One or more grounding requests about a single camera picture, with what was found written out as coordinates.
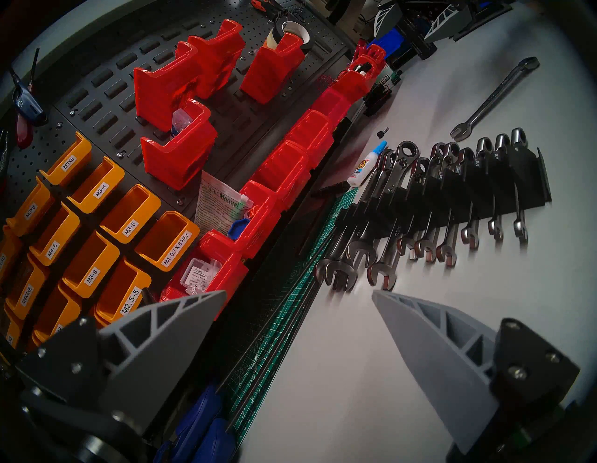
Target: screw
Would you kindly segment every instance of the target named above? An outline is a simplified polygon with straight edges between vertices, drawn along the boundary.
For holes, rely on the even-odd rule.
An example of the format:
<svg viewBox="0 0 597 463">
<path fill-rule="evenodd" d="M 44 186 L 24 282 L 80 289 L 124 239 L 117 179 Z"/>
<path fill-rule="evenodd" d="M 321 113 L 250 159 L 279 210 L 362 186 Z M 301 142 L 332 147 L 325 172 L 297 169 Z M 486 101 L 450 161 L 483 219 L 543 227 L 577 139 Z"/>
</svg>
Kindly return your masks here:
<svg viewBox="0 0 597 463">
<path fill-rule="evenodd" d="M 508 368 L 508 373 L 510 373 L 511 377 L 520 381 L 524 381 L 527 378 L 527 371 L 523 367 L 517 365 L 512 365 Z"/>
<path fill-rule="evenodd" d="M 555 352 L 548 352 L 545 354 L 545 358 L 548 359 L 551 363 L 559 363 L 560 358 Z"/>
</svg>

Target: green cutting mat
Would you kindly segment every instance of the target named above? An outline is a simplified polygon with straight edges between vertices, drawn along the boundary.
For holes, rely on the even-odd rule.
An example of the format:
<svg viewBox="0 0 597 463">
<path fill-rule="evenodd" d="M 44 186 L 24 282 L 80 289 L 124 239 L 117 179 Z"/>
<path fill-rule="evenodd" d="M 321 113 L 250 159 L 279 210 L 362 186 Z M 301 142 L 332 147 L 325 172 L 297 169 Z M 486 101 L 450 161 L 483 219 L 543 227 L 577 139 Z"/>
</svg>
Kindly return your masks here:
<svg viewBox="0 0 597 463">
<path fill-rule="evenodd" d="M 328 219 L 326 220 L 325 225 L 315 240 L 313 247 L 309 251 L 307 258 L 301 262 L 297 262 L 286 282 L 276 288 L 273 293 L 270 292 L 268 296 L 265 296 L 261 301 L 258 301 L 258 303 L 270 305 L 272 309 L 280 303 L 282 298 L 295 282 L 297 276 L 301 274 L 305 265 L 308 263 L 308 261 L 310 261 L 310 259 L 319 249 L 319 246 L 332 231 L 338 212 L 341 209 L 348 207 L 353 202 L 356 192 L 357 189 L 352 189 L 336 200 L 332 212 L 328 216 Z M 224 402 L 224 416 L 232 416 L 236 412 L 236 408 L 245 397 L 247 391 L 251 388 L 251 385 L 263 367 L 266 358 L 272 352 L 272 349 L 282 335 L 282 332 L 292 319 L 294 313 L 298 310 L 301 301 L 305 296 L 307 287 L 313 281 L 313 267 L 315 266 L 315 262 L 317 262 L 317 260 L 314 261 L 292 294 L 290 294 L 290 296 L 286 299 L 283 306 L 280 307 L 279 312 L 263 330 L 261 336 L 251 345 L 245 357 L 239 363 L 238 367 L 231 374 L 230 378 L 222 388 L 221 393 Z M 298 322 L 295 322 L 294 325 L 295 326 L 289 330 L 288 335 L 282 341 L 281 346 L 276 353 L 274 360 L 270 364 L 263 380 L 257 386 L 255 392 L 247 402 L 247 405 L 244 407 L 244 410 L 240 414 L 239 418 L 233 424 L 237 446 L 241 444 L 242 440 L 247 434 L 253 418 L 259 410 L 267 390 L 272 383 L 274 374 L 281 364 L 285 352 L 288 350 L 288 347 L 290 347 L 289 340 L 293 338 L 293 334 L 298 329 Z"/>
</svg>

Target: ratcheting wrench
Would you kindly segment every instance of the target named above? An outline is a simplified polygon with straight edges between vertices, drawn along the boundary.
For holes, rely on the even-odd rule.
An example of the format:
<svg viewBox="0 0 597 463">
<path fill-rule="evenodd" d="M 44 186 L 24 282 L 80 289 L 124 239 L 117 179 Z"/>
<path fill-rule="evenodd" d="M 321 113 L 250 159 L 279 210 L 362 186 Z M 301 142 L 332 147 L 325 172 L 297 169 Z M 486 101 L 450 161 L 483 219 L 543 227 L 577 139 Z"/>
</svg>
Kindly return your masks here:
<svg viewBox="0 0 597 463">
<path fill-rule="evenodd" d="M 461 142 L 464 139 L 467 139 L 472 130 L 473 126 L 481 120 L 485 114 L 489 112 L 492 108 L 493 103 L 499 99 L 500 96 L 506 91 L 506 89 L 512 84 L 513 82 L 517 81 L 518 76 L 528 73 L 534 69 L 539 67 L 539 60 L 531 56 L 529 58 L 524 58 L 518 65 L 510 71 L 510 74 L 503 80 L 503 82 L 498 85 L 498 87 L 493 91 L 489 98 L 485 100 L 485 102 L 481 105 L 477 111 L 469 118 L 468 121 L 462 122 L 458 124 L 456 127 L 452 129 L 450 132 L 450 136 L 456 141 Z"/>
</svg>

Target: wrench rack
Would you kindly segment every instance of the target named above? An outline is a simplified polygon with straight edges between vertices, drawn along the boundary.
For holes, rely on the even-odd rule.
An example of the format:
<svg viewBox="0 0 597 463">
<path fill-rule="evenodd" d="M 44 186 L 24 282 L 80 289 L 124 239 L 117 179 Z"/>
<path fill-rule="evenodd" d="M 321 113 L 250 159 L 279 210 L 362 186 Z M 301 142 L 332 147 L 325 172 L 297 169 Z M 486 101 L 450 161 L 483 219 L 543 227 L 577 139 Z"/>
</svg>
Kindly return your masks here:
<svg viewBox="0 0 597 463">
<path fill-rule="evenodd" d="M 376 238 L 389 236 L 396 219 L 403 230 L 424 231 L 425 218 L 433 213 L 435 227 L 469 220 L 470 205 L 474 219 L 493 215 L 493 198 L 499 215 L 516 212 L 515 185 L 521 210 L 544 206 L 551 202 L 551 193 L 541 151 L 533 153 L 520 145 L 509 145 L 506 153 L 494 151 L 487 158 L 465 159 L 454 167 L 444 168 L 437 178 L 428 177 L 424 183 L 411 182 L 409 188 L 383 192 L 379 199 L 351 204 L 340 211 L 336 227 L 374 224 Z"/>
</svg>

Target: white table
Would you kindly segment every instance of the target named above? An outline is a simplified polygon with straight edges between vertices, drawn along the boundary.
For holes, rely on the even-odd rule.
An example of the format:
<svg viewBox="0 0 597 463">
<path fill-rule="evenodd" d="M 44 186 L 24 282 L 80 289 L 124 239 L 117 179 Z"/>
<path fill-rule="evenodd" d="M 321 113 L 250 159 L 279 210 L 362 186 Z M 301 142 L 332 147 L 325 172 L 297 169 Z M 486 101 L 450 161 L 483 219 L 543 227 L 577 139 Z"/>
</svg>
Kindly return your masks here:
<svg viewBox="0 0 597 463">
<path fill-rule="evenodd" d="M 398 266 L 394 292 L 454 306 L 493 329 L 515 317 L 581 368 L 567 401 L 582 399 L 597 373 L 597 228 L 594 162 L 597 94 L 557 28 L 524 5 L 438 51 L 403 76 L 366 155 L 387 126 L 395 147 L 408 139 L 423 155 L 465 121 L 527 56 L 541 66 L 460 146 L 523 127 L 541 147 L 553 203 L 526 212 L 530 242 L 503 218 L 496 246 L 480 224 L 481 245 L 457 245 L 452 271 L 441 263 Z M 452 439 L 404 364 L 360 277 L 351 293 L 319 291 L 241 446 L 242 463 L 443 462 Z"/>
</svg>

